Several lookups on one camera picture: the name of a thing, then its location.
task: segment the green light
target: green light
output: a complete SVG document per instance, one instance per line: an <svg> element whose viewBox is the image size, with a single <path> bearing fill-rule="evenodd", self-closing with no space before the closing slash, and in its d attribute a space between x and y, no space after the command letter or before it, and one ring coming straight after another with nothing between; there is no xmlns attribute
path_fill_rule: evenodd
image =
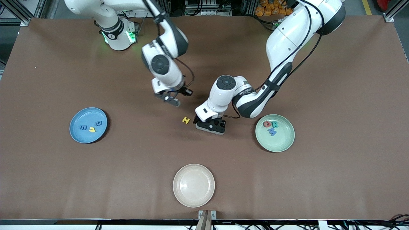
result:
<svg viewBox="0 0 409 230"><path fill-rule="evenodd" d="M106 40L105 34L102 33L102 35L103 35L103 38L105 39L105 43L108 44L108 40Z"/></svg>
<svg viewBox="0 0 409 230"><path fill-rule="evenodd" d="M133 32L132 32L132 33L129 33L129 32L127 31L127 32L126 32L126 35L128 36L129 41L130 41L131 43L134 43L134 42L136 41L135 35L134 35Z"/></svg>

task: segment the green plate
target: green plate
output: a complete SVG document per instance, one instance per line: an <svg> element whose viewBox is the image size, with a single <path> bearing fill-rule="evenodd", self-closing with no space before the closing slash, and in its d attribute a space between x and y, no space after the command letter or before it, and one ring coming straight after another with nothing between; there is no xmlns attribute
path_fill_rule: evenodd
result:
<svg viewBox="0 0 409 230"><path fill-rule="evenodd" d="M291 122L278 114L261 118L256 125L258 142L271 152L282 152L291 147L295 131Z"/></svg>

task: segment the brown tabletop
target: brown tabletop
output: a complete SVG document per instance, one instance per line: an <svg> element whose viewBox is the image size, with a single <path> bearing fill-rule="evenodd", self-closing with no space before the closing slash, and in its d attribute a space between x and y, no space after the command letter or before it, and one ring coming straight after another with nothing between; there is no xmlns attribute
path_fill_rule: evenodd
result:
<svg viewBox="0 0 409 230"><path fill-rule="evenodd" d="M0 81L0 218L389 219L409 212L409 65L381 16L347 17L283 85L261 115L294 125L293 146L262 149L258 119L226 119L223 136L196 130L194 109L222 74L257 87L270 71L269 32L249 17L173 19L189 39L180 59L196 74L179 108L153 96L141 47L110 49L92 20L33 19ZM314 46L313 38L295 60ZM181 67L189 77L189 72ZM79 144L68 126L95 106L111 128ZM230 108L227 114L234 115ZM173 195L184 165L208 167L213 198L188 208Z"/></svg>

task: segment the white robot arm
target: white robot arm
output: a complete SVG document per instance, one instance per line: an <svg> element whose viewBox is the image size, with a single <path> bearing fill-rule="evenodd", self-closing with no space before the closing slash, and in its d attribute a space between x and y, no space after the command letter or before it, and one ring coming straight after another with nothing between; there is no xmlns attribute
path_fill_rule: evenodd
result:
<svg viewBox="0 0 409 230"><path fill-rule="evenodd" d="M186 96L193 93L187 89L183 74L174 62L175 58L186 53L189 42L155 0L65 0L65 4L75 14L92 17L101 28L106 43L114 50L125 50L136 42L133 36L135 23L119 18L116 11L149 11L154 22L165 30L142 47L142 60L155 77L152 79L155 95L179 106L180 102L171 95L172 92Z"/></svg>
<svg viewBox="0 0 409 230"><path fill-rule="evenodd" d="M340 0L299 0L299 3L267 40L271 73L260 91L255 92L242 76L220 76L213 84L208 100L195 109L196 128L222 135L225 131L222 117L231 100L241 116L258 116L289 77L298 51L315 32L329 34L345 18L345 7Z"/></svg>

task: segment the black cable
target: black cable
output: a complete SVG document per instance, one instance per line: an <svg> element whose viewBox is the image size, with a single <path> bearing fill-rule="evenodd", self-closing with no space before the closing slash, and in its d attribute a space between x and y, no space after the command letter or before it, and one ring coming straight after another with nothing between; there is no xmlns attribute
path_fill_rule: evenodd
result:
<svg viewBox="0 0 409 230"><path fill-rule="evenodd" d="M102 229L102 224L100 221L97 221L97 225L95 226L95 230L101 230Z"/></svg>
<svg viewBox="0 0 409 230"><path fill-rule="evenodd" d="M157 29L157 36L160 36L160 28L159 28L159 24L156 24L156 29Z"/></svg>
<svg viewBox="0 0 409 230"><path fill-rule="evenodd" d="M279 230L281 227L283 227L285 224L283 224L283 225L281 225L281 226L278 226L277 228L276 228L276 230Z"/></svg>
<svg viewBox="0 0 409 230"><path fill-rule="evenodd" d="M355 225L356 230L361 230L355 221L354 221L354 225Z"/></svg>
<svg viewBox="0 0 409 230"><path fill-rule="evenodd" d="M250 17L256 19L257 21L262 22L262 23L265 23L265 24L270 24L270 25L274 24L274 23L272 23L272 22L268 22L268 21L264 21L264 20L260 19L257 15L246 14L246 15L244 15L244 16L250 16Z"/></svg>
<svg viewBox="0 0 409 230"><path fill-rule="evenodd" d="M268 22L268 21L261 20L261 19L259 19L259 18L257 17L257 15L246 14L245 16L250 16L250 17L256 19L266 30L268 30L268 31L270 31L270 32L273 32L272 29L270 29L270 28L268 28L267 26L264 25L264 23L265 23L265 24L272 25L272 24L273 24L272 22Z"/></svg>
<svg viewBox="0 0 409 230"><path fill-rule="evenodd" d="M265 230L275 230L270 225L261 225Z"/></svg>
<svg viewBox="0 0 409 230"><path fill-rule="evenodd" d="M94 20L94 25L99 27L97 21L95 21L95 20Z"/></svg>
<svg viewBox="0 0 409 230"><path fill-rule="evenodd" d="M190 81L189 84L185 86L185 87L189 87L195 81L195 74L193 73L193 70L189 66L187 66L183 61L179 60L178 58L175 58L175 60L177 60L180 64L184 65L189 70L190 74L192 75L192 80Z"/></svg>
<svg viewBox="0 0 409 230"><path fill-rule="evenodd" d="M125 11L120 11L121 12L121 14L118 14L117 13L117 15L119 16L119 17L125 17L126 19L129 19L130 17L128 17L127 15L126 15L126 12Z"/></svg>
<svg viewBox="0 0 409 230"><path fill-rule="evenodd" d="M309 17L309 19L310 19L310 24L309 24L309 26L308 26L308 32L307 32L306 36L304 37L304 39L303 39L303 41L300 43L300 45L299 45L290 55L288 55L280 64L278 64L278 65L270 72L270 74L268 75L267 79L269 79L269 78L271 77L271 75L274 73L274 71L277 70L278 67L280 67L287 59L289 59L295 52L297 52L297 51L301 48L301 46L303 45L303 43L305 42L305 40L307 40L308 35L310 34L310 31L311 31L312 19L311 19L310 10L308 9L307 6L304 6L304 7L307 9L308 17ZM252 90L252 91L250 91L249 93L252 93L252 92L257 91L257 90L260 89L263 85L264 85L264 83L261 84L259 87L257 87L257 89Z"/></svg>
<svg viewBox="0 0 409 230"><path fill-rule="evenodd" d="M223 117L239 119L240 118L240 113L238 113L236 107L234 106L233 100L231 101L231 106L233 107L234 111L237 113L237 117L232 117L232 116L229 116L229 115L223 115Z"/></svg>
<svg viewBox="0 0 409 230"><path fill-rule="evenodd" d="M364 228L366 228L366 229L368 229L368 230L372 230L372 228L370 228L370 227L368 227L368 226L366 226L366 225L364 225L364 224L361 224Z"/></svg>
<svg viewBox="0 0 409 230"><path fill-rule="evenodd" d="M244 230L250 230L250 227L251 227L251 226L255 226L256 228L258 228L259 230L261 230L260 227L258 227L257 225L254 225L254 224L247 226Z"/></svg>
<svg viewBox="0 0 409 230"><path fill-rule="evenodd" d="M195 12L193 14L188 14L185 12L185 14L189 16L196 16L202 11L202 8L203 8L203 0L198 0L198 8L195 10Z"/></svg>
<svg viewBox="0 0 409 230"><path fill-rule="evenodd" d="M409 216L409 214L399 215L399 216L397 216L397 217L395 217L393 219L390 219L389 221L396 221L397 219L400 219L400 218L405 217L405 216Z"/></svg>
<svg viewBox="0 0 409 230"><path fill-rule="evenodd" d="M308 3L308 2L306 2L306 1L304 1L304 0L300 0L300 1L302 1L302 2L304 2L304 3L306 3L306 4L310 5L310 6L312 6L317 12L319 12L319 15L321 16L321 20L322 20L322 26L324 27L324 16L322 15L321 11L320 11L316 6L314 6L314 5L312 5L312 4ZM293 69L293 70L287 75L286 78L288 78L289 76L291 76L291 75L310 57L310 55L312 54L312 52L314 52L315 48L318 46L319 41L321 40L321 37L322 37L322 33L319 35L319 38L318 38L318 40L317 40L317 43L315 43L315 46L312 48L312 50L310 51L310 53L304 58L304 60L303 60L302 62L300 62L300 64L297 65L297 67L296 67L295 69Z"/></svg>
<svg viewBox="0 0 409 230"><path fill-rule="evenodd" d="M303 226L301 226L301 225L298 225L298 224L296 224L298 227L300 227L300 228L303 228L304 230L308 230L307 229L307 225L304 225L304 227Z"/></svg>

